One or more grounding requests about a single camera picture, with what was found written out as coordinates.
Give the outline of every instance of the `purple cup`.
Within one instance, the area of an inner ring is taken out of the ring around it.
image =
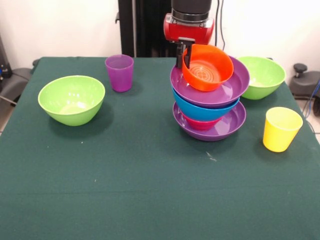
[[[104,63],[114,91],[122,93],[131,89],[134,73],[132,57],[123,54],[114,55],[108,57]]]

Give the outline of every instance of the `green tablecloth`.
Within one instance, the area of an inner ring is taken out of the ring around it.
[[[104,58],[40,60],[0,137],[1,239],[320,239],[315,136],[305,122],[286,152],[262,145],[267,109],[300,112],[286,84],[265,99],[241,99],[243,127],[202,142],[173,118],[174,63],[135,59],[132,89],[116,93]],[[62,125],[38,105],[41,88],[66,75],[106,87],[86,125]]]

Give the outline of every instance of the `floor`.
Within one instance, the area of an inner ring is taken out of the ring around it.
[[[301,110],[303,110],[303,107],[306,103],[305,100],[297,100],[296,101],[298,106],[300,107]],[[14,112],[14,107],[11,106],[9,103],[8,104],[2,104],[1,108],[4,108],[1,110],[2,114],[0,115],[0,136],[2,134],[2,131],[5,129],[7,122],[10,119],[11,114]],[[312,125],[314,131],[316,133],[320,133],[320,117],[316,117],[311,111],[309,117],[307,118],[308,122]],[[318,140],[320,144],[320,134],[316,134],[316,139]]]

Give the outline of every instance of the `purple bowl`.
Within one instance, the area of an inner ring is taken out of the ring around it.
[[[208,131],[195,130],[192,128],[182,115],[176,103],[173,105],[173,116],[180,127],[191,137],[201,141],[215,142],[229,137],[244,124],[246,120],[246,109],[241,102],[238,102],[230,112],[224,115],[222,119]]]
[[[230,56],[234,72],[228,81],[214,91],[199,91],[189,85],[181,69],[173,67],[170,74],[171,85],[177,94],[199,107],[221,108],[238,99],[249,87],[250,75],[246,66]]]

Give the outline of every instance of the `green bowl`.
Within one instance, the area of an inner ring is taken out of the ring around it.
[[[105,94],[104,85],[93,77],[65,76],[45,85],[38,94],[38,103],[58,122],[80,126],[97,114]]]
[[[285,70],[275,61],[258,56],[237,58],[250,74],[250,83],[243,98],[258,100],[273,93],[286,78]]]

